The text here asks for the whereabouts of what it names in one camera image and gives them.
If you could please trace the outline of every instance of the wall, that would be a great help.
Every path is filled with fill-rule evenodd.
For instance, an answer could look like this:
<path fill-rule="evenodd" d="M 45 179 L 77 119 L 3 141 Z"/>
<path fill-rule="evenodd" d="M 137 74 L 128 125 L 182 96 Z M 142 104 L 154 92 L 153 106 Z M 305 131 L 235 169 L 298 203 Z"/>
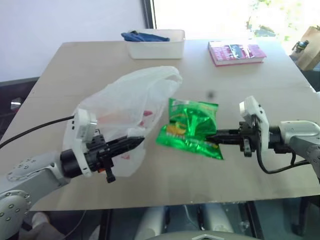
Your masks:
<path fill-rule="evenodd" d="M 0 82 L 40 76 L 64 42 L 141 28 L 140 0 L 0 0 Z"/>

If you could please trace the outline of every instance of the white plastic bag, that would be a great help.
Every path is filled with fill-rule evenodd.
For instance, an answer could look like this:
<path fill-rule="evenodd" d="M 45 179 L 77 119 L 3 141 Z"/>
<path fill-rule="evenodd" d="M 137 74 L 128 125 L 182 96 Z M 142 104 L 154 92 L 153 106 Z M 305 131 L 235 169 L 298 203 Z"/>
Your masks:
<path fill-rule="evenodd" d="M 106 142 L 124 136 L 147 136 L 159 121 L 164 107 L 182 83 L 179 71 L 173 66 L 150 67 L 122 76 L 101 91 L 87 97 L 77 108 L 88 110 L 97 117 L 97 128 Z M 71 141 L 64 134 L 63 148 Z M 128 177 L 141 165 L 145 156 L 144 144 L 114 157 L 112 172 Z"/>

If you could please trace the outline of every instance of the wire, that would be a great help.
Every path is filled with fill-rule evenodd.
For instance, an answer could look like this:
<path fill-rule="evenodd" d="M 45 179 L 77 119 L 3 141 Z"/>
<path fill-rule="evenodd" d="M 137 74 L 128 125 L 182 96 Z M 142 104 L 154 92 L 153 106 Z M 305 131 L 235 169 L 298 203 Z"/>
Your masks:
<path fill-rule="evenodd" d="M 295 160 L 296 160 L 296 152 L 291 150 L 291 153 L 292 153 L 292 158 L 291 158 L 291 162 L 290 162 L 290 165 L 294 165 L 295 164 Z"/>
<path fill-rule="evenodd" d="M 262 169 L 262 171 L 264 171 L 266 174 L 277 174 L 277 173 L 283 172 L 285 170 L 289 170 L 289 169 L 292 169 L 295 167 L 310 164 L 307 160 L 302 160 L 302 161 L 295 163 L 296 153 L 294 151 L 292 151 L 291 153 L 292 153 L 292 158 L 291 158 L 291 163 L 289 166 L 285 166 L 285 167 L 270 171 L 270 170 L 266 169 L 266 167 L 264 166 L 264 163 L 262 161 L 260 142 L 258 142 L 257 147 L 256 147 L 256 157 L 258 160 L 258 164 L 259 164 L 260 168 Z"/>
<path fill-rule="evenodd" d="M 74 227 L 67 235 L 65 235 L 64 237 L 60 238 L 59 240 L 64 240 L 64 239 L 66 239 L 67 237 L 69 237 L 69 236 L 77 229 L 77 227 L 79 227 L 79 225 L 81 224 L 82 220 L 84 219 L 86 213 L 87 213 L 87 210 L 84 210 L 84 211 L 83 211 L 83 214 L 82 214 L 82 217 L 80 218 L 80 220 L 79 220 L 79 222 L 77 223 L 77 225 L 75 225 L 75 227 Z"/>
<path fill-rule="evenodd" d="M 199 227 L 197 226 L 197 224 L 196 224 L 194 221 L 192 221 L 192 219 L 191 219 L 191 217 L 190 217 L 190 215 L 189 215 L 189 211 L 188 211 L 187 205 L 184 204 L 183 207 L 184 207 L 184 210 L 185 210 L 186 218 L 189 220 L 189 222 L 190 222 L 196 229 L 199 229 Z"/>
<path fill-rule="evenodd" d="M 3 148 L 5 145 L 13 142 L 14 140 L 17 140 L 17 139 L 23 137 L 24 135 L 27 135 L 27 134 L 35 131 L 35 130 L 44 128 L 44 127 L 49 126 L 49 125 L 52 125 L 52 124 L 64 122 L 64 121 L 73 119 L 74 117 L 75 117 L 75 116 L 68 116 L 68 117 L 60 118 L 60 119 L 57 119 L 57 120 L 54 120 L 54 121 L 49 121 L 49 122 L 46 122 L 46 123 L 41 124 L 41 125 L 39 125 L 39 126 L 35 126 L 35 127 L 33 127 L 33 128 L 30 128 L 29 130 L 24 131 L 24 132 L 22 132 L 22 133 L 19 133 L 18 135 L 15 135 L 15 136 L 9 138 L 8 140 L 4 141 L 3 143 L 1 143 L 1 144 L 0 144 L 0 149 Z"/>

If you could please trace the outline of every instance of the white bin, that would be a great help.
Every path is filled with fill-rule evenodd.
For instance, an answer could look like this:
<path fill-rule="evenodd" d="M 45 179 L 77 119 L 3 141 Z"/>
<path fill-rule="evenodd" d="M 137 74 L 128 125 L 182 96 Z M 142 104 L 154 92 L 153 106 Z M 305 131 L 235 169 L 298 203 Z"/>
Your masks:
<path fill-rule="evenodd" d="M 126 41 L 131 58 L 181 59 L 183 57 L 185 31 L 173 29 L 137 29 L 136 31 L 170 38 L 170 41 Z"/>

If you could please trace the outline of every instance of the book cover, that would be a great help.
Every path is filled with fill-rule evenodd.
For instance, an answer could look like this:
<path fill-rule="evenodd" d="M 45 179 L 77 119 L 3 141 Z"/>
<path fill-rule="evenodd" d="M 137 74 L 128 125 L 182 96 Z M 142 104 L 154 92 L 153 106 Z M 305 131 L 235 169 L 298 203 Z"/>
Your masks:
<path fill-rule="evenodd" d="M 258 44 L 248 40 L 244 43 L 236 41 L 210 41 L 209 52 L 217 66 L 261 63 L 266 54 Z"/>

